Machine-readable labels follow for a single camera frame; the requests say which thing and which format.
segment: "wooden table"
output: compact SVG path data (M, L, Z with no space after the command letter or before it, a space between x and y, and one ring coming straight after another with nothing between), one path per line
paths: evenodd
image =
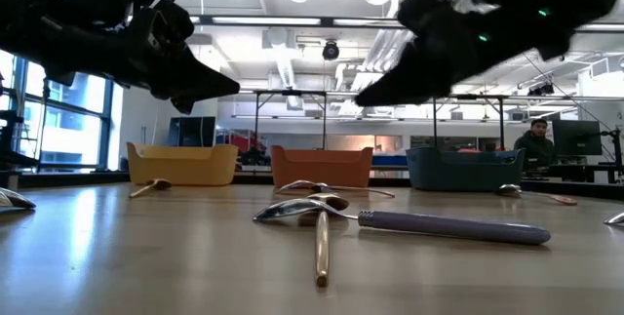
M174 188L129 201L129 184L25 192L0 213L0 314L618 314L617 202L394 190L352 208L540 224L542 248L331 222L331 278L313 283L314 228L265 225L271 186Z

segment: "computer monitor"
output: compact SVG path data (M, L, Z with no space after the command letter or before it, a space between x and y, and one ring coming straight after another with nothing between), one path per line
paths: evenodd
M598 121L553 121L555 153L567 155L603 155L601 126Z

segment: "plastic bin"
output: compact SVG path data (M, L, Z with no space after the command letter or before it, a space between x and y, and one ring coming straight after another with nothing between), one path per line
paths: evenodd
M368 187L372 148L347 150L291 150L271 147L273 182L282 187L298 179L330 185Z
M130 180L146 184L164 178L173 185L227 185L234 179L238 147L175 147L128 142Z
M411 186L434 191L493 191L519 184L525 151L458 153L433 147L407 151Z

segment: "man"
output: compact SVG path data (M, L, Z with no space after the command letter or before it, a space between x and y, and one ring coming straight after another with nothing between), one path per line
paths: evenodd
M516 140L514 149L525 150L523 171L546 170L555 159L555 146L546 138L548 123L536 119L530 123L530 130Z

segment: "spoon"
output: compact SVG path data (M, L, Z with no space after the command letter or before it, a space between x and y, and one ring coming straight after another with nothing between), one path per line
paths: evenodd
M617 224L622 222L624 222L624 212L620 212L617 215L606 219L604 224Z
M37 206L17 192L0 188L0 207L33 209Z
M517 198L522 197L521 193L523 193L523 191L517 184L503 184L494 191L494 194L497 194L500 196L511 196L511 197L517 197ZM578 204L572 198L560 196L557 194L537 193L537 192L529 192L527 194L554 199L561 204L569 205L569 206L574 206Z
M326 203L337 211L349 207L349 201L329 193L317 193L311 199ZM314 281L317 287L326 287L330 278L330 219L326 210L321 210L316 219L316 253Z
M281 193L285 190L299 188L301 186L310 186L312 193L332 192L332 190L367 191L367 192L383 194L388 197L394 198L394 193L386 192L386 191L382 191L378 189L362 188L362 187L332 186L332 185L328 185L322 182L315 183L315 182L303 180L303 179L296 180L293 183L289 183L285 186L280 187L277 191L275 191L275 194Z
M150 190L150 189L156 189L156 190L165 190L165 189L169 189L172 187L172 183L167 181L164 178L154 178L151 179L147 182L147 185L144 186L142 189L136 191L135 193L132 193L130 195L130 198L136 198L138 197L140 194Z
M339 217L355 219L363 227L530 245L539 245L550 240L550 232L542 227L515 223L375 211L361 211L354 217L310 197L274 204L256 214L253 220L264 221L318 210L325 210Z

